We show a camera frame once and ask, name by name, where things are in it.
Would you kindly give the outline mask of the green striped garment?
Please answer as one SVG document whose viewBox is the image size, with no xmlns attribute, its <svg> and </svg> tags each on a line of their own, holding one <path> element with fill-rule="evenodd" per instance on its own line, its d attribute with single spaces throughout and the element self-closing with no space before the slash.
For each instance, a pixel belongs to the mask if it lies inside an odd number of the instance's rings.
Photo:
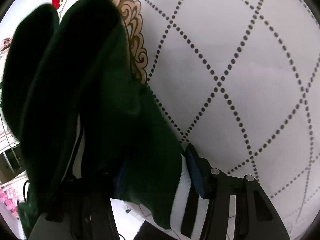
<svg viewBox="0 0 320 240">
<path fill-rule="evenodd" d="M 63 180 L 117 177 L 111 199 L 149 212 L 140 239 L 184 234 L 190 191 L 185 149 L 131 68 L 128 35 L 110 0 L 50 4 L 18 26 L 5 63 L 4 118 L 25 169 Z"/>
</svg>

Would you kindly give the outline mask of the white quilted bed cover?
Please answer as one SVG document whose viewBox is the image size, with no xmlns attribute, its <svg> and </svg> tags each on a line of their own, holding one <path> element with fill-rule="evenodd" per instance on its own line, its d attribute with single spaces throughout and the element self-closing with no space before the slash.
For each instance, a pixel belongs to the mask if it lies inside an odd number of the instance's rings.
<svg viewBox="0 0 320 240">
<path fill-rule="evenodd" d="M 62 0 L 59 19 L 79 0 Z M 289 239 L 319 239 L 319 6 L 313 0 L 110 0 L 135 77 L 148 87 L 182 147 L 225 174 L 253 175 Z M 5 63 L 20 23 L 52 0 L 1 7 L 1 123 Z M 24 159 L 22 167 L 26 172 Z M 14 216 L 27 201 L 13 199 Z M 149 217 L 118 199 L 128 216 Z"/>
</svg>

